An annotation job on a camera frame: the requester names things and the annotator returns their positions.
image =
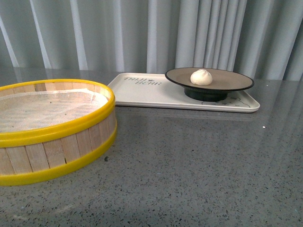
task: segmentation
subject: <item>white curtain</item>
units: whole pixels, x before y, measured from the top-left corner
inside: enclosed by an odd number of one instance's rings
[[[303,77],[303,0],[0,0],[0,67]]]

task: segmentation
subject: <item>round plate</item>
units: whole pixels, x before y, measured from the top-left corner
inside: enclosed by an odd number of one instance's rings
[[[203,68],[210,72],[213,81],[210,85],[202,86],[190,82],[190,76],[200,68],[179,68],[169,70],[165,77],[184,87],[184,93],[193,99],[217,102],[227,97],[229,92],[240,91],[254,86],[253,79],[239,73]]]

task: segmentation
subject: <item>bamboo steamer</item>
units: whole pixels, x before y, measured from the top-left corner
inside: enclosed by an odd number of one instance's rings
[[[107,103],[74,120],[26,131],[0,132],[0,185],[47,181],[91,163],[116,138],[115,96],[100,83],[80,79],[50,79],[0,87],[0,97],[24,92],[86,88]]]

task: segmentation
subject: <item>gray countertop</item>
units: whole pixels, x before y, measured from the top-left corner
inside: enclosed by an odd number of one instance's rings
[[[0,85],[116,75],[0,69]],[[256,80],[247,92],[260,103],[250,114],[116,107],[102,157],[0,187],[0,226],[303,226],[303,83]]]

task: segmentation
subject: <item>speckled countertop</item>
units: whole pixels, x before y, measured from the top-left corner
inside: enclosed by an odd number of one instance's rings
[[[16,68],[0,82],[116,75]],[[116,141],[95,162],[0,187],[0,226],[303,226],[303,83],[248,92],[255,113],[116,107]]]

